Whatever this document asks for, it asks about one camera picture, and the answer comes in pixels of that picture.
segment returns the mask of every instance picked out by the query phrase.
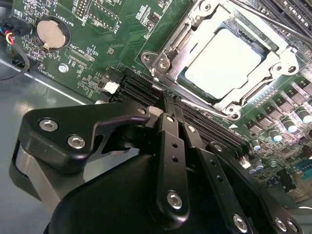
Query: black memory slot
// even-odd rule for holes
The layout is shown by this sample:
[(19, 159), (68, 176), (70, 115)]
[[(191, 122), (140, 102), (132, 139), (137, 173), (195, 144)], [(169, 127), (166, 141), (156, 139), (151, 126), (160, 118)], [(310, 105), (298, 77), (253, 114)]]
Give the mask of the black memory slot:
[(312, 11), (312, 1), (311, 0), (302, 0), (306, 7), (309, 8), (310, 11)]
[[(111, 99), (116, 101), (137, 101), (145, 106), (154, 105), (161, 97), (162, 92), (154, 89), (153, 83), (135, 73), (126, 72), (126, 78), (120, 88)], [(198, 129), (202, 140), (207, 144), (217, 141), (232, 151), (238, 152), (240, 156), (248, 154), (250, 147), (247, 142), (229, 132), (218, 123), (203, 116), (200, 112), (184, 105), (184, 117), (188, 124)]]
[(282, 23), (284, 23), (286, 26), (300, 32), (305, 33), (300, 27), (298, 27), (296, 24), (293, 23), (293, 20), (291, 17), (286, 15), (284, 11), (276, 6), (271, 0), (260, 0), (260, 2), (273, 13), (273, 15), (280, 20)]
[(271, 0), (276, 6), (278, 6), (284, 14), (286, 14), (288, 17), (290, 17), (294, 24), (297, 25), (298, 28), (301, 29), (306, 35), (312, 37), (312, 32), (310, 30), (310, 26), (306, 27), (303, 22), (300, 21), (300, 19), (289, 9), (290, 3), (288, 2), (287, 5), (284, 4), (284, 0)]
[(305, 18), (312, 22), (312, 12), (311, 10), (302, 2), (302, 0), (289, 0), (297, 10), (300, 11), (300, 14), (305, 14)]

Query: mounting hole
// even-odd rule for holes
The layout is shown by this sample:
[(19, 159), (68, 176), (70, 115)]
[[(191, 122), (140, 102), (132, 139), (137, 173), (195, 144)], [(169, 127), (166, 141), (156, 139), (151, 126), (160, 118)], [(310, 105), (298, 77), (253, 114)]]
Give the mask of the mounting hole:
[(178, 163), (179, 159), (177, 159), (175, 156), (172, 156), (172, 161), (175, 162), (175, 163)]
[(216, 178), (220, 181), (220, 182), (223, 182), (223, 178), (219, 175), (216, 176)]
[(289, 72), (289, 73), (294, 73), (296, 70), (297, 70), (297, 68), (296, 68), (295, 66), (291, 66), (291, 67), (288, 69), (288, 72)]

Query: capacitor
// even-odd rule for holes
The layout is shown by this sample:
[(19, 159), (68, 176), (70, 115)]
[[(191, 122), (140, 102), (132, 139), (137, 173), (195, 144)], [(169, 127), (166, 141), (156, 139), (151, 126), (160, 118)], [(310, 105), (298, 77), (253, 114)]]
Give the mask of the capacitor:
[(249, 174), (253, 175), (257, 172), (257, 170), (255, 169), (255, 167), (253, 165), (251, 165), (249, 168), (248, 168), (248, 172)]
[(303, 123), (311, 123), (312, 122), (312, 115), (306, 110), (299, 111), (297, 113), (299, 118), (302, 120)]
[(253, 141), (252, 141), (252, 146), (253, 146), (253, 149), (256, 150), (256, 151), (261, 150), (261, 146), (260, 146), (258, 140), (253, 140)]
[(302, 152), (306, 156), (307, 159), (312, 160), (312, 150), (309, 146), (302, 147)]
[(260, 160), (255, 161), (253, 165), (258, 172), (261, 172), (264, 169), (264, 166)]
[(286, 120), (283, 122), (284, 127), (287, 129), (289, 133), (294, 133), (298, 130), (298, 127), (291, 120)]
[(270, 131), (270, 136), (274, 142), (280, 142), (283, 137), (277, 130)]
[(272, 167), (272, 168), (277, 167), (277, 162), (271, 161), (270, 162), (270, 167)]
[(272, 183), (273, 183), (273, 184), (279, 184), (279, 179), (278, 179), (277, 176), (274, 176), (274, 177), (272, 178)]
[(272, 187), (273, 186), (273, 181), (271, 179), (269, 179), (267, 181), (267, 186)]

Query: green circuit board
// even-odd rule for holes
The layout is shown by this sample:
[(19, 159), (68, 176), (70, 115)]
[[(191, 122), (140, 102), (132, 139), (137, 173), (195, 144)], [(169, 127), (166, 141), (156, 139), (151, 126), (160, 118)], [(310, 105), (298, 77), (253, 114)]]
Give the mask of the green circuit board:
[[(157, 52), (192, 0), (15, 0), (13, 15), (36, 26), (38, 20), (54, 16), (69, 28), (70, 43), (57, 51), (40, 47), (36, 32), (16, 43), (40, 63), (39, 71), (68, 88), (97, 101), (98, 83), (108, 67), (124, 68), (148, 74), (140, 61), (140, 52)], [(157, 16), (147, 25), (151, 14)], [(68, 64), (63, 74), (58, 67)]]
[[(258, 9), (263, 8), (260, 0), (250, 2)], [(120, 71), (128, 67), (151, 78), (148, 69), (140, 61), (140, 54), (143, 51), (157, 53), (192, 3), (192, 0), (14, 0), (14, 17), (32, 24), (35, 28), (38, 20), (53, 16), (62, 20), (71, 34), (67, 46), (50, 52), (38, 44), (35, 30), (30, 35), (16, 37), (15, 40), (23, 46), (31, 59), (39, 63), (41, 73), (97, 101), (102, 91), (98, 84), (105, 77), (109, 67)], [(152, 25), (148, 24), (151, 15), (156, 16)], [(267, 107), (276, 106), (277, 99), (287, 98), (286, 93), (296, 88), (298, 82), (306, 79), (312, 81), (311, 50), (293, 36), (287, 36), (287, 41), (293, 42), (298, 49), (300, 73), (282, 76), (273, 82), (267, 90), (242, 109), (242, 117), (238, 121), (207, 115), (207, 118), (211, 118), (242, 139), (248, 142), (257, 139), (261, 142), (261, 151), (255, 151), (254, 154), (262, 160), (265, 170), (254, 176), (263, 185), (282, 168), (294, 170), (298, 163), (306, 160), (301, 151), (302, 146), (312, 147), (309, 136), (312, 124), (303, 124), (295, 114), (303, 108), (312, 113), (312, 97), (302, 91), (301, 95), (306, 99), (303, 105), (297, 105), (287, 99), (293, 105), (293, 111), (285, 113), (276, 107), (285, 118), (290, 118), (298, 126), (299, 131), (296, 134), (286, 131), (282, 126), (283, 119), (271, 119), (273, 125), (259, 134), (253, 134), (247, 127), (247, 123), (255, 120), (260, 113), (265, 113)], [(7, 51), (14, 55), (11, 46), (7, 47)], [(61, 63), (69, 67), (66, 74), (59, 71)], [(272, 141), (269, 136), (272, 129), (281, 132), (281, 142)], [(270, 166), (272, 161), (277, 163), (276, 167)]]

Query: surface-mount component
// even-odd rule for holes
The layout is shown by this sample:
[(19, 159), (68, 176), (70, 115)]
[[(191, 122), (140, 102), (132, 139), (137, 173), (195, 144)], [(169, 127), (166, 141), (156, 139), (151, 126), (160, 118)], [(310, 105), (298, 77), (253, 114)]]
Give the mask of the surface-mount component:
[(289, 119), (283, 121), (283, 125), (289, 133), (294, 133), (298, 130), (298, 127), (296, 126), (296, 124)]
[(307, 94), (312, 95), (312, 83), (308, 80), (301, 81), (298, 86), (303, 89)]
[(275, 120), (279, 120), (280, 118), (283, 117), (283, 114), (280, 113), (274, 106), (269, 106), (266, 109), (266, 113), (268, 116), (270, 116), (271, 118), (273, 118)]
[(312, 115), (306, 110), (298, 111), (297, 115), (299, 116), (299, 118), (302, 120), (303, 123), (312, 122)]
[(262, 128), (255, 122), (255, 121), (250, 121), (247, 123), (247, 128), (254, 134), (259, 134), (262, 132)]
[(277, 130), (272, 130), (269, 134), (274, 142), (280, 142), (283, 139), (283, 136)]
[(289, 90), (289, 92), (287, 92), (287, 96), (289, 96), (289, 98), (291, 100), (293, 100), (295, 103), (301, 105), (302, 103), (304, 103), (305, 101), (307, 101), (297, 90), (295, 89), (291, 89)]
[(71, 38), (67, 25), (54, 16), (46, 16), (39, 20), (36, 34), (38, 43), (46, 50), (65, 47)]
[(259, 114), (255, 119), (265, 128), (270, 127), (273, 124), (264, 114)]
[(302, 152), (304, 153), (307, 159), (312, 160), (312, 150), (309, 146), (302, 147)]
[(283, 97), (277, 100), (276, 104), (279, 108), (281, 108), (286, 113), (293, 110), (293, 106), (288, 101), (286, 101)]

